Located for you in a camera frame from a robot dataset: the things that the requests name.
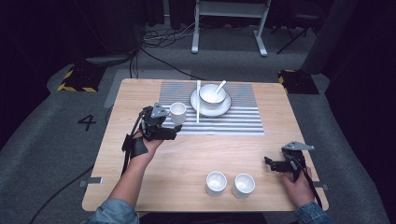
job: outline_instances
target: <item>person's left hand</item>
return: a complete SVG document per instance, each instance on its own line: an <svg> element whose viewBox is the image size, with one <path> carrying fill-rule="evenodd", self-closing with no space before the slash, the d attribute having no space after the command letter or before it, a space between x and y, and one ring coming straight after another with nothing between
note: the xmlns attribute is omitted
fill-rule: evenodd
<svg viewBox="0 0 396 224"><path fill-rule="evenodd" d="M142 137L143 134L140 131L134 135L134 138ZM163 140L152 140L148 141L143 138L143 143L145 144L146 148L148 149L148 153L141 154L139 156L133 157L130 160L130 165L139 165L139 166L148 166L151 162L152 158L154 158L154 154L157 151L157 148L163 143Z"/></svg>

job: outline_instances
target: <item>white cup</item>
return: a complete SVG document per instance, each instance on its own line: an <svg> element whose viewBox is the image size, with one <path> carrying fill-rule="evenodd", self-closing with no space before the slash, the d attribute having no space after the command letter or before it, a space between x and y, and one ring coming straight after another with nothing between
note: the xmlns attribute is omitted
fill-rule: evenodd
<svg viewBox="0 0 396 224"><path fill-rule="evenodd" d="M253 177L247 174L240 174L235 178L232 192L235 197L246 199L255 187L256 184Z"/></svg>
<svg viewBox="0 0 396 224"><path fill-rule="evenodd" d="M212 197L219 197L226 186L227 178L221 172L212 172L206 178L206 193Z"/></svg>
<svg viewBox="0 0 396 224"><path fill-rule="evenodd" d="M171 105L170 114L172 122L175 124L182 124L186 121L186 106L183 103L174 103Z"/></svg>

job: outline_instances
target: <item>stand base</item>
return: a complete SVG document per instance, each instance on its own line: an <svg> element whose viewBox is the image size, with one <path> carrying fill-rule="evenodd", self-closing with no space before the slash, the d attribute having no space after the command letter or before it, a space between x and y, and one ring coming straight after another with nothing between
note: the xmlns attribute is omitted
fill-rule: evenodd
<svg viewBox="0 0 396 224"><path fill-rule="evenodd" d="M105 67L81 69L73 66L66 73L58 91L99 91L105 71Z"/></svg>
<svg viewBox="0 0 396 224"><path fill-rule="evenodd" d="M319 94L311 75L301 70L281 70L277 73L279 83L290 94Z"/></svg>

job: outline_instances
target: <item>spoon handle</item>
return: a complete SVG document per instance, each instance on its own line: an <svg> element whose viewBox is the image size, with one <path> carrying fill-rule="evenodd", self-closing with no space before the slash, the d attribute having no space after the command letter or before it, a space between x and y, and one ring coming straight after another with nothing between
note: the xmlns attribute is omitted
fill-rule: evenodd
<svg viewBox="0 0 396 224"><path fill-rule="evenodd" d="M219 84L219 86L218 86L218 88L215 90L215 94L219 94L219 91L221 90L221 88L225 85L225 83L227 83L227 81L226 80L223 80L220 84Z"/></svg>

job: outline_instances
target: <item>hand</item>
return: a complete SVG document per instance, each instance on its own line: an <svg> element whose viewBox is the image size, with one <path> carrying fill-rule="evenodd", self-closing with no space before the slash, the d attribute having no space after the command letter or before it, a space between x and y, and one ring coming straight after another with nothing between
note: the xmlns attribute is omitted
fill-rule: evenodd
<svg viewBox="0 0 396 224"><path fill-rule="evenodd" d="M140 131L137 131L137 133L134 135L134 138L141 136L143 136L143 134ZM130 160L130 165L133 166L139 165L139 166L144 166L144 168L146 168L146 166L148 166L151 160L154 158L154 154L157 151L157 148L163 143L163 140L148 141L145 138L143 138L143 143L148 149L148 153L144 153L139 156L133 157Z"/></svg>
<svg viewBox="0 0 396 224"><path fill-rule="evenodd" d="M309 176L312 176L311 169L306 167ZM281 179L286 187L286 191L291 201L297 207L301 207L305 204L312 203L315 201L314 193L309 188L308 181L306 180L303 171L300 172L298 179L293 183L287 174L281 174Z"/></svg>

